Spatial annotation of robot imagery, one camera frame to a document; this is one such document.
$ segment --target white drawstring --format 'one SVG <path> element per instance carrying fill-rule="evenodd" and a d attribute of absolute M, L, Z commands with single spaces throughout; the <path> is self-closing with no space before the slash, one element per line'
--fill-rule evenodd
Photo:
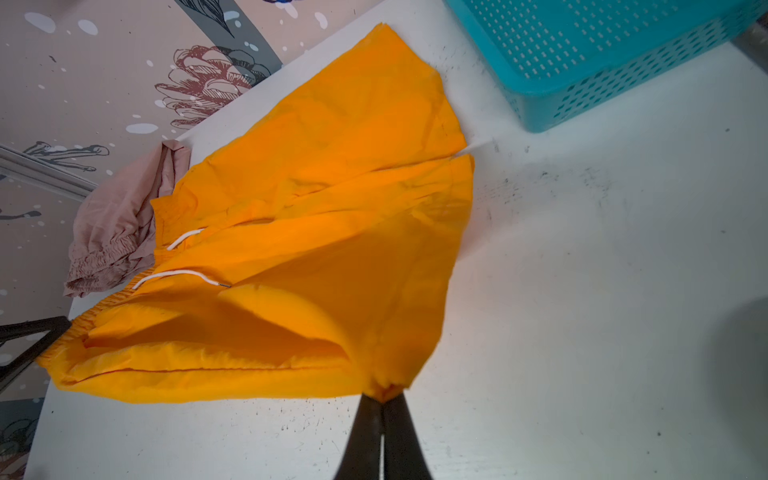
<path fill-rule="evenodd" d="M 179 246 L 179 243 L 185 241 L 188 237 L 192 237 L 193 235 L 197 235 L 198 233 L 205 230 L 204 228 L 201 228 L 199 230 L 190 230 L 184 234 L 181 235 L 181 237 L 178 237 L 175 242 L 173 242 L 171 245 L 168 245 L 168 250 L 173 250 L 174 248 Z"/>
<path fill-rule="evenodd" d="M 167 272 L 160 272 L 160 273 L 152 273 L 151 275 L 147 275 L 143 279 L 139 280 L 136 285 L 133 286 L 132 290 L 136 290 L 142 283 L 146 282 L 149 279 L 153 278 L 160 278 L 162 276 L 171 276 L 171 275 L 180 275 L 182 273 L 188 273 L 190 275 L 197 275 L 201 279 L 205 280 L 206 282 L 210 283 L 211 285 L 216 286 L 225 286 L 226 288 L 230 288 L 231 285 L 225 285 L 223 283 L 218 283 L 217 281 L 211 280 L 207 276 L 203 275 L 200 272 L 196 272 L 194 270 L 168 270 Z"/>

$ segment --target white table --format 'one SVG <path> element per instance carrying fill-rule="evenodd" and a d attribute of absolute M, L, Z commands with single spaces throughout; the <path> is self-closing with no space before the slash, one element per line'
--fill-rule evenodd
<path fill-rule="evenodd" d="M 440 70 L 470 141 L 496 139 L 406 394 L 435 479 L 765 478 L 768 77 L 724 45 L 529 134 L 441 2 L 388 0 L 185 134 L 194 161 L 379 22 Z M 357 402 L 51 387 L 26 478 L 331 479 Z"/>

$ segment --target pink fabric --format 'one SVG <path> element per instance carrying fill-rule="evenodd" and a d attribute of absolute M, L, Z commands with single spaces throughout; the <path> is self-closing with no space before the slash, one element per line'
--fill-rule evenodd
<path fill-rule="evenodd" d="M 64 295 L 103 292 L 154 265 L 150 200 L 174 191 L 190 155 L 181 143 L 164 141 L 85 199 L 74 219 Z"/>

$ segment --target teal plastic basket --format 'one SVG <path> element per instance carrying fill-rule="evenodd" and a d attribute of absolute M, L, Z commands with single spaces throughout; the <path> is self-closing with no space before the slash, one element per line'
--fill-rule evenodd
<path fill-rule="evenodd" d="M 445 0 L 545 131 L 737 36 L 768 0 Z"/>

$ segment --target crumpled clothing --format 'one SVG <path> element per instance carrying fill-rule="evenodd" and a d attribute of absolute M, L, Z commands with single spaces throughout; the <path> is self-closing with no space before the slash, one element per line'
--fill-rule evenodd
<path fill-rule="evenodd" d="M 104 292 L 154 265 L 151 201 L 170 195 L 191 151 L 164 141 L 103 182 L 78 209 L 65 296 Z"/>
<path fill-rule="evenodd" d="M 465 147 L 439 73 L 379 25 L 152 202 L 156 267 L 41 365 L 125 402 L 394 398 L 440 338 Z"/>

